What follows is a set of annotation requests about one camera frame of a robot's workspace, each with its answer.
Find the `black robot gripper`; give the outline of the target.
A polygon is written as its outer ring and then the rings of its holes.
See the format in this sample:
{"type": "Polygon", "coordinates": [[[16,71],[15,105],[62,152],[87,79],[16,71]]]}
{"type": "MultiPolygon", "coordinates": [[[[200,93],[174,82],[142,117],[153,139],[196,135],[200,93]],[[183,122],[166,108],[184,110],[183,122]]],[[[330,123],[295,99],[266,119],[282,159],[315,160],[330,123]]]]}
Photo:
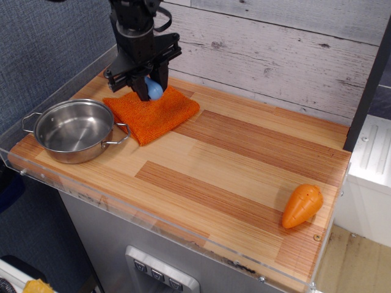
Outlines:
{"type": "Polygon", "coordinates": [[[181,54],[177,33],[155,35],[153,24],[144,31],[125,29],[117,20],[111,21],[117,42],[117,57],[104,70],[104,77],[113,92],[131,87],[141,101],[150,101],[145,77],[166,90],[169,62],[181,54]]]}

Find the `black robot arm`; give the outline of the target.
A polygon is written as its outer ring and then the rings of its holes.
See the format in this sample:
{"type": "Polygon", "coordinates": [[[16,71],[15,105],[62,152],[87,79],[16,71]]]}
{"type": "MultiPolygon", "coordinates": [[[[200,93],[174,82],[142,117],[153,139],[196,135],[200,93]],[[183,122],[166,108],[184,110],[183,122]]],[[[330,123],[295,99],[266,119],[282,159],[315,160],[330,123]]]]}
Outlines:
{"type": "Polygon", "coordinates": [[[160,34],[172,15],[160,1],[111,1],[117,57],[104,71],[109,88],[132,88],[141,101],[158,100],[168,85],[169,61],[181,54],[177,33],[160,34]]]}

